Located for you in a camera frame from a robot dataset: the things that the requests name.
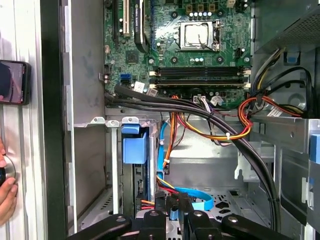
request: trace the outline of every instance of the phone screen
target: phone screen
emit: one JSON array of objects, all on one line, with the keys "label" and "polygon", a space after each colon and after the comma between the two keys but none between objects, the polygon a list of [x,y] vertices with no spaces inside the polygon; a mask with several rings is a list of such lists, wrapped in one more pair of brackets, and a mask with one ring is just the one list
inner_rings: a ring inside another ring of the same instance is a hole
[{"label": "phone screen", "polygon": [[23,76],[25,66],[20,62],[0,61],[0,102],[23,102]]}]

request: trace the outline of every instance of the motherboard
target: motherboard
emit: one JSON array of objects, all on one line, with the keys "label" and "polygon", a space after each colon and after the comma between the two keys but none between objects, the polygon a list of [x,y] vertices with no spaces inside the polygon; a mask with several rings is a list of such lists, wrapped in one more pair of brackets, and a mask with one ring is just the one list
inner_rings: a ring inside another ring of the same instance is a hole
[{"label": "motherboard", "polygon": [[251,69],[251,0],[105,0],[104,82],[231,108]]}]

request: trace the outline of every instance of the ventilation grille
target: ventilation grille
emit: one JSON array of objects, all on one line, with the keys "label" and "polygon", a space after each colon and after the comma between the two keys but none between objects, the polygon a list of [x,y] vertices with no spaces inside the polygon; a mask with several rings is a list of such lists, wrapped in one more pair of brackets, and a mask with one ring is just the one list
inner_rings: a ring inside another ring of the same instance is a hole
[{"label": "ventilation grille", "polygon": [[320,14],[312,15],[298,24],[293,24],[283,34],[275,38],[272,44],[287,45],[319,45]]},{"label": "ventilation grille", "polygon": [[105,201],[105,203],[103,204],[100,210],[105,209],[111,201],[112,201],[112,195]]}]

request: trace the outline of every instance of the pcie slot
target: pcie slot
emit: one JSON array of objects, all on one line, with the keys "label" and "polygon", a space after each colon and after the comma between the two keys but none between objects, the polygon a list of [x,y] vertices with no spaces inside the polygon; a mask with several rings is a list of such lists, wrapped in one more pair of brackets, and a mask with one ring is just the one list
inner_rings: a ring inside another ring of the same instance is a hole
[{"label": "pcie slot", "polygon": [[123,35],[130,37],[130,0],[123,0]]},{"label": "pcie slot", "polygon": [[233,77],[242,75],[242,67],[161,67],[156,70],[157,76],[166,78],[183,77]]},{"label": "pcie slot", "polygon": [[149,52],[149,43],[145,35],[145,1],[134,1],[134,43],[141,53]]},{"label": "pcie slot", "polygon": [[115,48],[118,48],[119,46],[119,16],[118,16],[118,0],[113,0],[112,1],[112,37],[113,37],[113,41],[115,44]]}]

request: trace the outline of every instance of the screw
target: screw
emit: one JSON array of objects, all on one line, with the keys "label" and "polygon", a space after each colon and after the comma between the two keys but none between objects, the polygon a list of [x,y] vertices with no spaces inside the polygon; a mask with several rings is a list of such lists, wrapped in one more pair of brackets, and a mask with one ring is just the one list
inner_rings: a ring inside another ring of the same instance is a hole
[{"label": "screw", "polygon": [[193,214],[196,215],[197,217],[202,216],[202,212],[200,211],[195,211]]},{"label": "screw", "polygon": [[152,217],[156,217],[156,216],[158,216],[159,214],[157,213],[157,212],[155,212],[155,211],[152,211],[151,213],[150,213],[150,216],[152,216]]},{"label": "screw", "polygon": [[123,218],[123,217],[118,217],[118,219],[116,220],[117,222],[124,222],[126,219],[125,218]]},{"label": "screw", "polygon": [[238,219],[237,219],[236,217],[234,217],[234,216],[228,217],[228,220],[229,220],[230,222],[232,222],[232,223],[238,222]]}]

